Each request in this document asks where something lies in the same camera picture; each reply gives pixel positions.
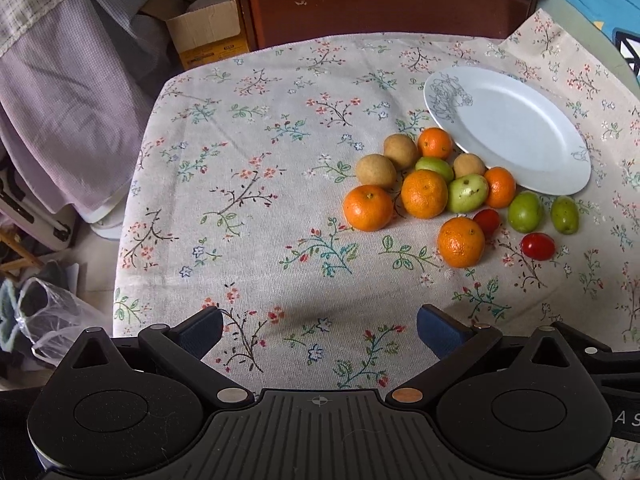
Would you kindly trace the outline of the red cherry tomato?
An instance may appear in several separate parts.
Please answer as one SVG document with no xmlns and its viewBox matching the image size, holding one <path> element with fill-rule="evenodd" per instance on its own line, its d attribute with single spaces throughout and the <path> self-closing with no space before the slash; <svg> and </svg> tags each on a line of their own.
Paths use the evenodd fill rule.
<svg viewBox="0 0 640 480">
<path fill-rule="evenodd" d="M 528 233 L 521 240 L 521 251 L 537 261 L 550 260 L 556 252 L 554 239 L 546 233 Z"/>
<path fill-rule="evenodd" d="M 480 226 L 486 240 L 490 240 L 501 226 L 500 214 L 491 208 L 479 211 L 473 217 L 473 221 Z"/>
</svg>

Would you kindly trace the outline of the large orange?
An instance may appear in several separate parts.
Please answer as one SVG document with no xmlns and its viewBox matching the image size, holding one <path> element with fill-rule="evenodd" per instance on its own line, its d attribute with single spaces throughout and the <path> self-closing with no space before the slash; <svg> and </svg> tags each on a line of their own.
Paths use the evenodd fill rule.
<svg viewBox="0 0 640 480">
<path fill-rule="evenodd" d="M 374 232 L 385 228 L 394 215 L 388 193 L 376 185 L 359 185 L 343 200 L 347 222 L 356 230 Z"/>
<path fill-rule="evenodd" d="M 414 170 L 401 185 L 400 197 L 405 210 L 418 219 L 439 216 L 448 202 L 448 184 L 435 171 Z"/>
</svg>

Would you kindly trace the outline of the clear plastic bag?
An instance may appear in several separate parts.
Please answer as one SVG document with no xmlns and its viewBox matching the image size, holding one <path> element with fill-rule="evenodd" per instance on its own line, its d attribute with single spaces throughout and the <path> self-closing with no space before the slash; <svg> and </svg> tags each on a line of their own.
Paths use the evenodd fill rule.
<svg viewBox="0 0 640 480">
<path fill-rule="evenodd" d="M 15 310 L 22 334 L 32 343 L 32 355 L 58 366 L 79 335 L 91 327 L 112 334 L 112 321 L 72 292 L 29 278 L 20 290 Z"/>
</svg>

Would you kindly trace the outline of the spotted green jujube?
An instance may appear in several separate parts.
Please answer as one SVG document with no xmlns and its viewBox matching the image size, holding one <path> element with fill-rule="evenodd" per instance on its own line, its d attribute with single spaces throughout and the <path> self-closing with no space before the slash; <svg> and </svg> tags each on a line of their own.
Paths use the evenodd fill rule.
<svg viewBox="0 0 640 480">
<path fill-rule="evenodd" d="M 489 195 L 489 184 L 480 174 L 468 174 L 448 184 L 447 209 L 466 214 L 483 206 Z"/>
</svg>

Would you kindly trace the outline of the floral tablecloth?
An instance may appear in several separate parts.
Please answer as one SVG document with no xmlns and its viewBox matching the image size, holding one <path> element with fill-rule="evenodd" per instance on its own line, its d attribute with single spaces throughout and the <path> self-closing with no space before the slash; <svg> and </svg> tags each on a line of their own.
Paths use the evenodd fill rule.
<svg viewBox="0 0 640 480">
<path fill-rule="evenodd" d="M 431 127 L 424 82 L 462 66 L 541 91 L 579 134 L 580 228 L 548 262 L 506 226 L 478 266 L 451 269 L 438 220 L 397 208 L 377 233 L 345 222 L 358 160 Z M 639 100 L 547 13 L 504 41 L 321 38 L 168 81 L 126 207 L 117 335 L 217 306 L 224 336 L 207 363 L 237 382 L 387 392 L 434 360 L 416 336 L 426 302 L 509 334 L 564 321 L 638 348 Z"/>
</svg>

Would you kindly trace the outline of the brown longan right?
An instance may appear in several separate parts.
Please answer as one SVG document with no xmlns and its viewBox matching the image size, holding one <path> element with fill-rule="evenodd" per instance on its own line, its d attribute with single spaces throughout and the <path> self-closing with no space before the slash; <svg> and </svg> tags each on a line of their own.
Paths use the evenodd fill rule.
<svg viewBox="0 0 640 480">
<path fill-rule="evenodd" d="M 479 174 L 482 176 L 486 172 L 484 162 L 477 155 L 471 153 L 458 155 L 452 163 L 452 169 L 457 179 L 466 177 L 469 174 Z"/>
</svg>

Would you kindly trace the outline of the brown longan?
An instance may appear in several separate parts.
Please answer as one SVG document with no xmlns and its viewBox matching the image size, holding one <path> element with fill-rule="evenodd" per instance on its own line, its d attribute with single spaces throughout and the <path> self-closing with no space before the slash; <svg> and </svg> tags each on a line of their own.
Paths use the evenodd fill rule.
<svg viewBox="0 0 640 480">
<path fill-rule="evenodd" d="M 380 188 L 392 188 L 397 178 L 397 171 L 392 161 L 380 154 L 361 157 L 356 163 L 355 171 L 361 184 L 375 185 Z"/>
<path fill-rule="evenodd" d="M 458 155 L 452 163 L 452 169 L 457 179 L 466 177 L 469 174 L 479 174 L 482 176 L 486 172 L 484 162 L 477 155 L 471 153 Z"/>
<path fill-rule="evenodd" d="M 398 171 L 413 168 L 420 158 L 416 142 L 402 133 L 392 134 L 384 140 L 383 154 Z"/>
</svg>

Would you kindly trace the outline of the brown longan left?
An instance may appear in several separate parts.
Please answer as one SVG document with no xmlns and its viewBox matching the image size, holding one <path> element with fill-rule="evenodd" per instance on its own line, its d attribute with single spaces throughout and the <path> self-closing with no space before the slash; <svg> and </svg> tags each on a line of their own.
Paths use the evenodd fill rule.
<svg viewBox="0 0 640 480">
<path fill-rule="evenodd" d="M 397 178 L 397 171 L 392 161 L 380 154 L 361 157 L 356 163 L 355 171 L 361 184 L 375 185 L 380 188 L 392 188 Z"/>
</svg>

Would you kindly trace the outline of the brown longan top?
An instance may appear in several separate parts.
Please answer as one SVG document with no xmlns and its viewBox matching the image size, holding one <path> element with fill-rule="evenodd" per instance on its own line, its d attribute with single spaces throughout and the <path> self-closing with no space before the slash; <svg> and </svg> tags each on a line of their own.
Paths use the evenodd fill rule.
<svg viewBox="0 0 640 480">
<path fill-rule="evenodd" d="M 413 168 L 420 158 L 416 142 L 402 133 L 392 134 L 384 140 L 383 154 L 398 171 Z"/>
</svg>

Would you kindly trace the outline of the small orange near plate top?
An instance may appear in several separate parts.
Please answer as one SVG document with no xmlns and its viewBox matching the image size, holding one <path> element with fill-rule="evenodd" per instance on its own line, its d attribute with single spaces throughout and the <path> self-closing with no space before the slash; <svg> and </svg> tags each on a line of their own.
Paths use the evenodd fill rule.
<svg viewBox="0 0 640 480">
<path fill-rule="evenodd" d="M 418 148 L 425 157 L 446 160 L 452 153 L 454 142 L 445 130 L 432 127 L 422 130 L 418 137 Z"/>
</svg>

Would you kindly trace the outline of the white oval plate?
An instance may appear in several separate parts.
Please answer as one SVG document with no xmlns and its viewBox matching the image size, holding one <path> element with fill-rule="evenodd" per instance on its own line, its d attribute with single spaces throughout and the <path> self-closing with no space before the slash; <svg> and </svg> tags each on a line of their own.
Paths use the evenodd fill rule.
<svg viewBox="0 0 640 480">
<path fill-rule="evenodd" d="M 432 118 L 462 152 L 509 170 L 517 184 L 574 195 L 591 178 L 586 142 L 552 101 L 509 75 L 472 66 L 431 74 L 423 88 Z"/>
</svg>

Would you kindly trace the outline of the lilac checked cloth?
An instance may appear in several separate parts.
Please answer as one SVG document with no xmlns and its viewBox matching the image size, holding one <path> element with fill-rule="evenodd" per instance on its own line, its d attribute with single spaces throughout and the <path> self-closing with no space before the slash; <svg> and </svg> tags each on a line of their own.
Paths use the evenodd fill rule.
<svg viewBox="0 0 640 480">
<path fill-rule="evenodd" d="M 175 75 L 149 0 L 1 0 L 1 145 L 47 208 L 88 222 L 127 192 Z"/>
</svg>

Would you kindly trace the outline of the cardboard box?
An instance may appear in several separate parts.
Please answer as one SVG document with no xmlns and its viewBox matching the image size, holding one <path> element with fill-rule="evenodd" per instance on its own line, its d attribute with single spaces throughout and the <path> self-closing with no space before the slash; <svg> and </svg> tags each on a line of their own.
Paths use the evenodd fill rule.
<svg viewBox="0 0 640 480">
<path fill-rule="evenodd" d="M 240 0 L 148 0 L 141 12 L 166 25 L 186 70 L 250 50 Z"/>
</svg>

